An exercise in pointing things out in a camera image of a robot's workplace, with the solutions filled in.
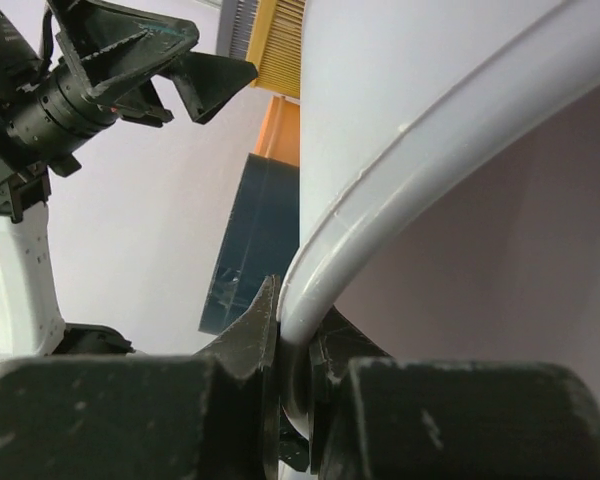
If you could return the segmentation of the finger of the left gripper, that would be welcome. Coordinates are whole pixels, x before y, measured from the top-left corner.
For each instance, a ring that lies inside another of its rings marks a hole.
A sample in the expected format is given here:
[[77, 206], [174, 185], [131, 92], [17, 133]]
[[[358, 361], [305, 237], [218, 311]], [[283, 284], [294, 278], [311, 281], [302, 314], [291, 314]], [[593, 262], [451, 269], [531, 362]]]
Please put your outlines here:
[[190, 51], [195, 23], [106, 1], [50, 1], [65, 63], [86, 95], [112, 105]]
[[243, 88], [258, 77], [246, 60], [200, 52], [186, 52], [167, 67], [170, 79], [197, 124], [207, 124]]

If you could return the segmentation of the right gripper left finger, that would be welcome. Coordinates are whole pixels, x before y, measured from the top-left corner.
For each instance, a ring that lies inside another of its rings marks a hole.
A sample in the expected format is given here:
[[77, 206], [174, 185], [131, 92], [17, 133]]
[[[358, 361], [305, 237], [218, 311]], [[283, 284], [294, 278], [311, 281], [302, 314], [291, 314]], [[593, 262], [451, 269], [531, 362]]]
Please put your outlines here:
[[279, 291], [193, 355], [0, 364], [0, 479], [276, 478]]

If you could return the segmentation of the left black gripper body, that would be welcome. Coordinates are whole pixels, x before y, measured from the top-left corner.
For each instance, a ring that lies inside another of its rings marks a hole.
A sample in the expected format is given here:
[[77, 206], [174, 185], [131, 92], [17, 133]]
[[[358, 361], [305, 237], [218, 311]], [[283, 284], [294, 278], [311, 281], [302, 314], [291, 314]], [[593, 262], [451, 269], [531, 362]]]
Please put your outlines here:
[[115, 100], [94, 99], [66, 65], [57, 67], [39, 86], [23, 95], [6, 118], [7, 133], [57, 175], [81, 168], [74, 152], [117, 120], [160, 128], [173, 120], [151, 81]]

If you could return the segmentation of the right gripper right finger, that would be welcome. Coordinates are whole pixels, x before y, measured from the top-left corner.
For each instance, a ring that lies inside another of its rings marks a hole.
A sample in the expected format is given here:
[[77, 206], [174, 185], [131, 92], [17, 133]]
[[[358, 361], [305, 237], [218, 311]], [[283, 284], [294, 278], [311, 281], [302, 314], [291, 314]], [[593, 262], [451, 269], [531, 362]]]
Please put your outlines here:
[[399, 360], [331, 310], [309, 348], [321, 479], [600, 479], [600, 408], [538, 362]]

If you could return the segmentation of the black cylindrical bin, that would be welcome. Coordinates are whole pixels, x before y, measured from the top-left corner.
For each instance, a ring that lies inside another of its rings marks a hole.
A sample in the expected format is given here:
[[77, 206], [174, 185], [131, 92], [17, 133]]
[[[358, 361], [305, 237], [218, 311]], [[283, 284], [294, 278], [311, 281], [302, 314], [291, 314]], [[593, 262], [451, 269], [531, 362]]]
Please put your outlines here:
[[299, 169], [247, 157], [198, 330], [218, 335], [249, 308], [269, 275], [282, 278], [299, 246]]

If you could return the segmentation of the grey round bin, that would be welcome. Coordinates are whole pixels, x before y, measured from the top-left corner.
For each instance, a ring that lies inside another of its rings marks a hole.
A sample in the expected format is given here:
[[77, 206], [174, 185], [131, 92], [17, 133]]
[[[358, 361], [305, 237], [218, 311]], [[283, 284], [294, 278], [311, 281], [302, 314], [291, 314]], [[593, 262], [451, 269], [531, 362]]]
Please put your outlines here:
[[306, 5], [300, 246], [277, 318], [282, 406], [309, 456], [309, 348], [336, 299], [385, 242], [598, 86], [600, 1]]

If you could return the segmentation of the grey slatted basket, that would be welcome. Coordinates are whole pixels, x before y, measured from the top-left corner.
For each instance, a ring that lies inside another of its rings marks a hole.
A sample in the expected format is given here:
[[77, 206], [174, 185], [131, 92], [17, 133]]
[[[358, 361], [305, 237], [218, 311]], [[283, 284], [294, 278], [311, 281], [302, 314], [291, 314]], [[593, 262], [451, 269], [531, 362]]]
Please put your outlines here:
[[258, 0], [221, 2], [216, 54], [245, 60], [259, 5]]

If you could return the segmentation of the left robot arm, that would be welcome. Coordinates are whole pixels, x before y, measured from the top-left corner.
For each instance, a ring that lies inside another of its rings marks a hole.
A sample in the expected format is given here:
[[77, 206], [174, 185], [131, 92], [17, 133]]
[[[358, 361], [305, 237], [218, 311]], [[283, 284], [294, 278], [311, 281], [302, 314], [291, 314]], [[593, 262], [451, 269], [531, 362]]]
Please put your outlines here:
[[76, 150], [117, 121], [170, 122], [156, 76], [174, 84], [197, 124], [256, 79], [254, 64], [200, 53], [198, 39], [189, 20], [107, 1], [49, 1], [33, 48], [0, 10], [0, 363], [133, 352], [118, 331], [61, 315], [50, 178], [77, 172]]

